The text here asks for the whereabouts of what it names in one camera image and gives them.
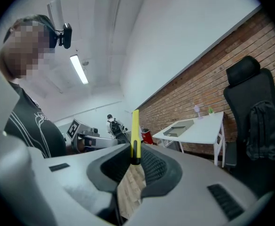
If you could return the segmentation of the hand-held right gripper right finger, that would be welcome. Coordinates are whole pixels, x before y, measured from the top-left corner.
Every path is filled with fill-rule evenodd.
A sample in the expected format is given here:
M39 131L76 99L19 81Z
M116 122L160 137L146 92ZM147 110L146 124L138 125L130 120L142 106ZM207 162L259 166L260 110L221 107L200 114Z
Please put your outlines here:
M201 157L175 150L143 145L144 149L172 160L182 174L166 195L145 197L127 222L129 226L222 226L229 222L208 186L219 184L243 210L258 199L243 183Z

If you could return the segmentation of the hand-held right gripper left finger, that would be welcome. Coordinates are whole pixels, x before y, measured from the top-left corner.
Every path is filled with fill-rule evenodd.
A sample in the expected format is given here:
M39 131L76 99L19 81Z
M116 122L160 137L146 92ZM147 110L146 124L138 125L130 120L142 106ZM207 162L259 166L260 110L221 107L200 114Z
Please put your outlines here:
M130 146L45 159L29 148L39 199L30 226L122 226L117 187L130 165Z

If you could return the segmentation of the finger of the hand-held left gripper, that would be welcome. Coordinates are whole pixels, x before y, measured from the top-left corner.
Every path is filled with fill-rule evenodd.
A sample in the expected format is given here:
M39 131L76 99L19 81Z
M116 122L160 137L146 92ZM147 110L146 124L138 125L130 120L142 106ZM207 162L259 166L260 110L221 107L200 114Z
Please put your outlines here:
M94 131L87 131L87 130L83 130L79 133L79 135L81 136L90 136L90 137L99 137L98 133L95 133Z
M113 147L116 145L127 144L127 139L102 138L102 137L85 137L84 144L87 150L100 150Z

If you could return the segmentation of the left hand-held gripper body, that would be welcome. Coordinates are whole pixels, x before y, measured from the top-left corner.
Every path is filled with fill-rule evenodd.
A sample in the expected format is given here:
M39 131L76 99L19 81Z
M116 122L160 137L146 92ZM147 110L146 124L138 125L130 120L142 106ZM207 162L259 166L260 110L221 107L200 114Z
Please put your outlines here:
M78 141L85 137L79 135L79 133L83 130L94 131L95 133L98 133L97 128L89 127L86 124L78 121L77 119L73 119L70 127L66 132L66 135L70 138L71 147L76 153L81 153L81 151L78 149Z

